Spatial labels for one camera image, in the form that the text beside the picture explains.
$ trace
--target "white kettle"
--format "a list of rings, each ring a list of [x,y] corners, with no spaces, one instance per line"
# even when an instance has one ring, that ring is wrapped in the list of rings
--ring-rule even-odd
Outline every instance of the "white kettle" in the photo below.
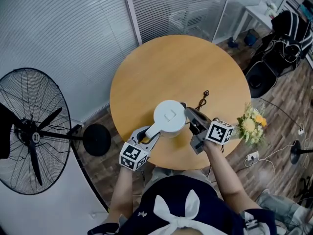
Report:
[[[155,122],[146,131],[146,136],[151,139],[160,132],[162,136],[173,138],[185,126],[185,108],[175,100],[166,100],[155,108],[153,118]]]

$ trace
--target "standing fan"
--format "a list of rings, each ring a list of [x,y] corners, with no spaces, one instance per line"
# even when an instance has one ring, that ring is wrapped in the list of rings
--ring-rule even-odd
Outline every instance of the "standing fan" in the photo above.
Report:
[[[0,80],[0,180],[13,191],[33,195],[60,177],[72,140],[87,152],[103,155],[111,145],[108,130],[90,125],[74,137],[65,99],[56,83],[40,70],[14,70]]]

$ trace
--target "kettle handle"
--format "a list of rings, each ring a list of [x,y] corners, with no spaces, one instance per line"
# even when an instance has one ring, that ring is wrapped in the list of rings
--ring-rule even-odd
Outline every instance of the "kettle handle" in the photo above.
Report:
[[[160,128],[158,127],[158,125],[156,123],[154,123],[152,126],[150,126],[150,128],[146,131],[146,136],[148,138],[153,138],[156,134],[158,134],[160,132]]]

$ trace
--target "electrical outlet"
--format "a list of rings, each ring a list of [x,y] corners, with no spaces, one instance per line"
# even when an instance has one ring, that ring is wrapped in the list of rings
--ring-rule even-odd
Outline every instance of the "electrical outlet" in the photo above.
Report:
[[[252,160],[252,157],[254,160],[259,159],[259,152],[256,151],[256,152],[250,153],[249,155],[247,155],[246,158],[249,161],[249,160]]]
[[[298,134],[299,134],[299,135],[302,135],[303,133],[304,133],[303,128],[300,128],[300,129],[298,130]]]

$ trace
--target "window blinds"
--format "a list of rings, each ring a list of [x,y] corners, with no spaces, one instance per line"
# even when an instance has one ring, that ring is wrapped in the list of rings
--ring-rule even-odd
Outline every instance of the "window blinds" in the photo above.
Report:
[[[109,102],[115,71],[136,47],[125,0],[0,0],[0,77],[46,72],[73,119]]]
[[[132,0],[142,42],[188,34],[212,40],[226,0]]]

